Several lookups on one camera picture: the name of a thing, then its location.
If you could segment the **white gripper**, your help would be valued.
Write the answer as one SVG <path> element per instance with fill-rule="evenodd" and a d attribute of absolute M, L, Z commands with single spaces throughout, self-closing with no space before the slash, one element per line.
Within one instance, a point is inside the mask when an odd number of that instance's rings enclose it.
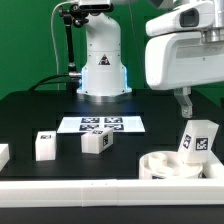
<path fill-rule="evenodd" d="M 151 89 L 175 89 L 182 116 L 191 118 L 190 86 L 224 81 L 224 41 L 203 43 L 200 32 L 154 37 L 146 45 L 145 73 Z"/>

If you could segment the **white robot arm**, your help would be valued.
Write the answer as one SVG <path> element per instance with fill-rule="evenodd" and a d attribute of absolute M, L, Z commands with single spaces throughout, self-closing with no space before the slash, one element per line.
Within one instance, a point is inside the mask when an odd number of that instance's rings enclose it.
<path fill-rule="evenodd" d="M 120 27 L 104 13 L 125 0 L 79 0 L 87 14 L 87 64 L 82 90 L 117 96 L 127 81 L 120 70 Z M 149 0 L 170 11 L 146 23 L 145 75 L 153 90 L 174 91 L 182 116 L 193 116 L 191 88 L 224 81 L 224 0 Z"/>

